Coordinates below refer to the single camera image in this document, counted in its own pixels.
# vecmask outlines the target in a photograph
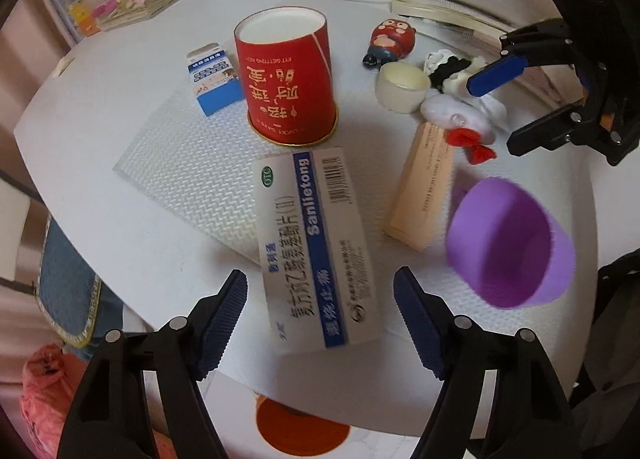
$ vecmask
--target blue stripe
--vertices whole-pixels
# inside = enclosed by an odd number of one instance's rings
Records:
[[[344,345],[346,338],[340,315],[340,303],[336,295],[334,270],[326,244],[313,158],[310,152],[298,152],[293,154],[293,162],[302,206],[306,244],[309,248],[311,269],[314,274],[324,346]]]
[[[202,60],[199,60],[199,61],[194,62],[193,64],[191,64],[189,66],[189,72],[193,73],[198,67],[201,67],[202,65],[208,64],[209,62],[212,62],[213,60],[215,60],[217,58],[220,58],[221,56],[225,56],[225,52],[224,51],[218,51],[217,53],[214,53],[212,55],[206,56]]]

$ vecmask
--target barcode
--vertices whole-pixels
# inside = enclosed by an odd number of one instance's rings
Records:
[[[324,182],[329,191],[329,202],[351,204],[349,183],[344,173],[342,160],[340,158],[324,158],[321,161],[322,171],[324,172]]]

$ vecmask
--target gold rim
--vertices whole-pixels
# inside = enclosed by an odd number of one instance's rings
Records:
[[[279,145],[281,147],[294,147],[296,149],[303,149],[304,147],[311,147],[314,145],[318,145],[321,144],[322,142],[325,142],[326,140],[328,140],[332,134],[334,134],[335,132],[335,128],[338,126],[338,116],[339,116],[339,111],[338,111],[338,105],[335,106],[335,121],[334,121],[334,126],[331,127],[331,130],[329,131],[328,134],[326,134],[325,136],[323,136],[322,138],[320,138],[318,141],[316,142],[311,142],[309,144],[283,144],[281,142],[275,142],[269,138],[267,138],[267,136],[265,136],[264,134],[262,134],[258,129],[255,128],[254,124],[252,124],[251,122],[251,116],[249,115],[249,109],[247,109],[246,112],[246,119],[249,122],[249,125],[251,126],[252,129],[254,129],[254,132],[256,134],[258,134],[258,136],[260,136],[262,139],[267,140],[268,142],[274,144],[274,145]]]

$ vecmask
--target orange circle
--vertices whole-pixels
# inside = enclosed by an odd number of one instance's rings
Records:
[[[299,412],[261,396],[255,422],[264,440],[276,450],[299,457],[321,455],[338,448],[350,427]]]

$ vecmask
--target otc logo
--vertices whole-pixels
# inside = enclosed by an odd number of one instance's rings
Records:
[[[273,184],[273,170],[270,166],[265,166],[262,168],[260,178],[262,179],[262,184],[267,188]]]

